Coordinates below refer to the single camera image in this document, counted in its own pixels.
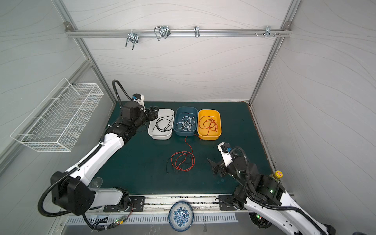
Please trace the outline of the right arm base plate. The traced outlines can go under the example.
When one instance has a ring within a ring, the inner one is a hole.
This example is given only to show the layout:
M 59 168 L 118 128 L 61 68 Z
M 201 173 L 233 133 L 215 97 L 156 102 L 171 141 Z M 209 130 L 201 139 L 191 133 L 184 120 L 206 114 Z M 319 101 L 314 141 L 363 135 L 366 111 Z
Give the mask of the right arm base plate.
M 233 195 L 219 195 L 215 203 L 219 205 L 219 209 L 221 211 L 241 211 L 245 210 L 244 201 L 238 197 Z

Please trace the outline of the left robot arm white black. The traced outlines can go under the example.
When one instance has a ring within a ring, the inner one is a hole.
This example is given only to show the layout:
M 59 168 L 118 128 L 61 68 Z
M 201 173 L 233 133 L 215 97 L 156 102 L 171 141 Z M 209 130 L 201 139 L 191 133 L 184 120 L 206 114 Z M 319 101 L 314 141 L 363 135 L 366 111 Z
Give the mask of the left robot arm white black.
M 127 95 L 129 101 L 123 103 L 118 89 L 125 92 L 124 87 L 116 79 L 112 81 L 112 86 L 119 102 L 120 116 L 85 157 L 65 172 L 53 174 L 51 185 L 38 201 L 37 209 L 42 216 L 83 215 L 92 208 L 103 206 L 111 206 L 116 211 L 125 211 L 130 207 L 126 190 L 94 189 L 89 185 L 102 166 L 131 140 L 141 126 L 158 117 L 159 108 L 146 108 L 145 98 L 141 94 Z

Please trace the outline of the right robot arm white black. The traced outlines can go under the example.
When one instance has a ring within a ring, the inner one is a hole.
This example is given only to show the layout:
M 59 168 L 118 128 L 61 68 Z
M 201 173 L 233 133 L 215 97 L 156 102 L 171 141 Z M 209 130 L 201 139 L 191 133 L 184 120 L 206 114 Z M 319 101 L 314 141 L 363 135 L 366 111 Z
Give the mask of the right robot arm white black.
M 274 225 L 286 235 L 334 235 L 336 229 L 315 220 L 285 190 L 275 178 L 263 175 L 248 161 L 245 151 L 228 143 L 217 146 L 222 160 L 209 160 L 214 175 L 231 176 L 238 183 L 231 195 L 215 200 L 220 209 L 248 211 L 258 228 Z

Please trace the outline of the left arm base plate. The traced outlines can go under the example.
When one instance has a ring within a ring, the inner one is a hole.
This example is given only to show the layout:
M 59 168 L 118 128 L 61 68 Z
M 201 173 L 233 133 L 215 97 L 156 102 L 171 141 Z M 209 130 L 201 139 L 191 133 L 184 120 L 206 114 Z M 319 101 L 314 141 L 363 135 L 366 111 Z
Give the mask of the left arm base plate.
M 145 205 L 144 196 L 129 196 L 119 205 L 104 206 L 104 212 L 142 212 Z

